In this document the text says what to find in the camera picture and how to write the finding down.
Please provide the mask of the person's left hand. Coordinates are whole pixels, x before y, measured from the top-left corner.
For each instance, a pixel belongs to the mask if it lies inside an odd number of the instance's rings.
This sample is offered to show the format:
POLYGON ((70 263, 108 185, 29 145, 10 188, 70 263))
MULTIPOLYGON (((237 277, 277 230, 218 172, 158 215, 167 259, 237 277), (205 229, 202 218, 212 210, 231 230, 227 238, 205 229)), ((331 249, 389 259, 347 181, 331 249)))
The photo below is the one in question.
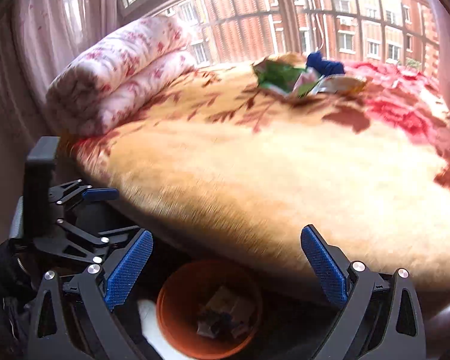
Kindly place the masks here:
POLYGON ((23 267, 9 240, 0 244, 0 305, 7 298, 24 305, 34 299, 32 278, 23 267))

